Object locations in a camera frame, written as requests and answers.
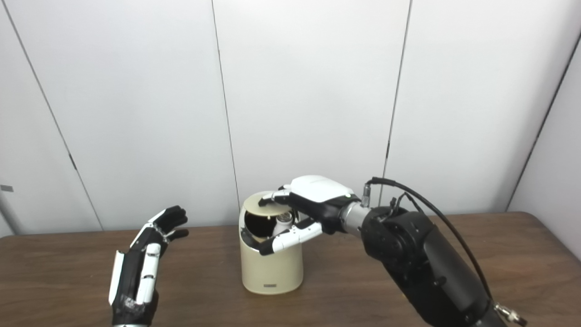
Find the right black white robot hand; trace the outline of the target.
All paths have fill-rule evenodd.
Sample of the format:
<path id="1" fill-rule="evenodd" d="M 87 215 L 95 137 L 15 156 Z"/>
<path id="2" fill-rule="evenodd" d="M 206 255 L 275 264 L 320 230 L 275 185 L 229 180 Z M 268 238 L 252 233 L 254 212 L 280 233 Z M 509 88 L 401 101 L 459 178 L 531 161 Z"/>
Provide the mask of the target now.
<path id="1" fill-rule="evenodd" d="M 361 238 L 361 225 L 369 209 L 353 190 L 324 176 L 307 175 L 263 195 L 259 206 L 286 205 L 307 218 L 262 242 L 260 255 L 271 255 L 322 234 L 348 233 Z"/>

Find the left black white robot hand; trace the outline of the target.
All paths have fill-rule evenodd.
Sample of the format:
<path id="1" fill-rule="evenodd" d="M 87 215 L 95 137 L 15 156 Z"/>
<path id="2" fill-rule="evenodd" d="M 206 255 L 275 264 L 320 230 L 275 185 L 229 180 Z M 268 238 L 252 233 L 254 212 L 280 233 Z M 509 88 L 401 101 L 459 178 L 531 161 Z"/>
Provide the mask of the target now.
<path id="1" fill-rule="evenodd" d="M 180 206 L 161 210 L 139 230 L 127 251 L 116 251 L 108 292 L 113 327 L 149 327 L 158 307 L 158 265 L 170 242 L 189 235 Z"/>

